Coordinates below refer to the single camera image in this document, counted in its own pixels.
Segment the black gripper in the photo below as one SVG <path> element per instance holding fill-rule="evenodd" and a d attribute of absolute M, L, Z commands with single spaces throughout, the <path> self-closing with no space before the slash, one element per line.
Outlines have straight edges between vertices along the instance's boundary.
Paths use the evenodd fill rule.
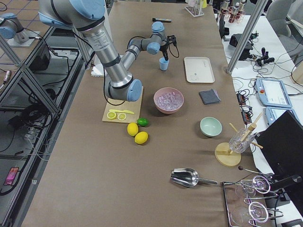
<path fill-rule="evenodd" d="M 177 41 L 176 41 L 176 37 L 174 35 L 168 35 L 164 39 L 164 41 L 162 42 L 162 45 L 161 45 L 161 51 L 163 52 L 163 57 L 166 61 L 169 60 L 167 50 L 170 48 L 171 44 L 177 48 Z"/>

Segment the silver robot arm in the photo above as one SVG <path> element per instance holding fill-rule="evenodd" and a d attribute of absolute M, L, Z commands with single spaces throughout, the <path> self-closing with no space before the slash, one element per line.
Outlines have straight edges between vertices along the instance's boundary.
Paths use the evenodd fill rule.
<path fill-rule="evenodd" d="M 5 13 L 0 16 L 0 35 L 12 47 L 29 47 L 35 35 L 26 31 L 14 13 Z"/>
<path fill-rule="evenodd" d="M 40 0 L 39 18 L 46 25 L 61 29 L 76 29 L 87 39 L 105 69 L 105 96 L 129 102 L 137 101 L 142 83 L 128 71 L 141 51 L 162 52 L 176 44 L 175 36 L 167 36 L 162 22 L 152 24 L 149 38 L 131 39 L 123 56 L 117 52 L 104 26 L 106 4 L 103 0 Z"/>

